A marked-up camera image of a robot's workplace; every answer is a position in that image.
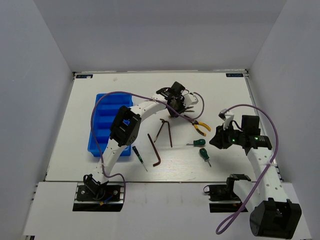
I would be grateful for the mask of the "yellow bent-nose pliers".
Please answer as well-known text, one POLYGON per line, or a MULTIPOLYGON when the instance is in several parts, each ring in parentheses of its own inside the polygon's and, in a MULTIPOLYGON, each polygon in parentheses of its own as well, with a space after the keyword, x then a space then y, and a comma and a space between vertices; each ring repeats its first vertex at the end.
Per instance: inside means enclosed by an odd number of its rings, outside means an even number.
POLYGON ((188 106, 183 108, 181 111, 179 111, 179 114, 183 114, 183 113, 194 113, 194 106, 188 106))

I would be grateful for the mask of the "thin brown hex key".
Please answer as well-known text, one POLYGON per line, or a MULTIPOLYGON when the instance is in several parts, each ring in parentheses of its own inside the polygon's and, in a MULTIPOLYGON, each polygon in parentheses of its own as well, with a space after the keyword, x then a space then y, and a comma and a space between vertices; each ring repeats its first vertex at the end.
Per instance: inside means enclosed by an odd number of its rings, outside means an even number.
POLYGON ((156 136, 154 138, 154 140, 153 140, 154 143, 157 141, 157 139, 158 139, 158 137, 159 137, 159 135, 160 135, 160 133, 161 133, 161 131, 163 129, 163 126, 164 126, 164 124, 166 122, 163 118, 160 118, 159 120, 161 121, 161 126, 160 126, 160 128, 159 128, 159 130, 158 130, 158 132, 157 132, 157 134, 156 134, 156 136))

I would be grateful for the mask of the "long brown ball-end hex key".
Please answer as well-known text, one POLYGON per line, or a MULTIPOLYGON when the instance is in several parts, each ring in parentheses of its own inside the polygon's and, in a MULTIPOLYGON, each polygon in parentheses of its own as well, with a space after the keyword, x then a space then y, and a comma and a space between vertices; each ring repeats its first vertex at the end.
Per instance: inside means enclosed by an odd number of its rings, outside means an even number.
POLYGON ((171 134, 171 126, 169 121, 164 120, 163 118, 160 118, 162 125, 167 124, 168 126, 168 135, 169 135, 169 142, 170 142, 170 147, 173 148, 173 142, 172 142, 172 134, 171 134))

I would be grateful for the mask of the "yellow black long-nose pliers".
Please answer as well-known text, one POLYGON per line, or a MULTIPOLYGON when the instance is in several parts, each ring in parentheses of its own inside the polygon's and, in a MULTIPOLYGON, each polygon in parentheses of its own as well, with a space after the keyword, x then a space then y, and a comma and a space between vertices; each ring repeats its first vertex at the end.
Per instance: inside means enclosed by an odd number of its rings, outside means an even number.
POLYGON ((188 121, 193 125, 193 127, 195 128, 195 130, 202 136, 206 137, 207 134, 205 132, 203 132, 199 127, 203 127, 205 128, 207 131, 211 131, 212 129, 205 123, 201 122, 201 121, 197 121, 197 120, 190 120, 190 117, 187 115, 184 115, 186 118, 188 118, 188 121))

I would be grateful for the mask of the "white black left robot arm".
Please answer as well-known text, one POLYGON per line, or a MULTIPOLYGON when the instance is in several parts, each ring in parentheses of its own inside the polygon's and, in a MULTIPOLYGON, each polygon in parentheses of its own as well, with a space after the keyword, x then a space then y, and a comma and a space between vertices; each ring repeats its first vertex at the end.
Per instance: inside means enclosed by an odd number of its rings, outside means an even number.
POLYGON ((98 181, 106 181, 117 176, 122 178, 123 175, 120 173, 111 174, 112 169, 123 150, 137 139, 141 123, 162 110, 168 110, 172 117, 180 117, 188 107, 197 103, 197 97, 191 92, 184 94, 185 90, 186 88, 182 84, 174 82, 171 87, 160 88, 151 97, 124 91, 113 91, 101 96, 92 110, 90 120, 91 134, 100 157, 98 167, 93 172, 93 177, 98 181), (103 100, 117 94, 137 97, 143 99, 143 102, 130 107, 122 105, 118 109, 110 126, 106 148, 102 151, 95 131, 94 115, 103 100))

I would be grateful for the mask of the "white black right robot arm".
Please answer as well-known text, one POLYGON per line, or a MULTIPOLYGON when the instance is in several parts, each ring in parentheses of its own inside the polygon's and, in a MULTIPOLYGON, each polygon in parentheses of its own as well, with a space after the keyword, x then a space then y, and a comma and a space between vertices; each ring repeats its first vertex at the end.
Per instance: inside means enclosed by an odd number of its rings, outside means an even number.
POLYGON ((302 215, 298 203, 293 203, 280 181, 273 163, 270 139, 261 135, 260 118, 243 115, 239 129, 234 129, 234 114, 220 113, 223 124, 216 127, 210 144, 218 149, 232 145, 241 146, 254 171, 253 183, 245 174, 234 174, 228 178, 226 195, 240 198, 242 208, 250 213, 249 226, 256 237, 292 239, 302 215))

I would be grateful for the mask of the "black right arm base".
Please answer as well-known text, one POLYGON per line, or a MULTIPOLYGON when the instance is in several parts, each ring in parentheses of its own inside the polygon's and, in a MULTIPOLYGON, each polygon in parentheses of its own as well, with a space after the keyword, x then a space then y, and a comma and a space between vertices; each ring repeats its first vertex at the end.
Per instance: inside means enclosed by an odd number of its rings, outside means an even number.
POLYGON ((235 213, 242 201, 234 193, 234 183, 236 181, 248 181, 251 179, 245 174, 230 174, 225 183, 209 184, 203 188, 203 193, 209 198, 210 213, 235 213))

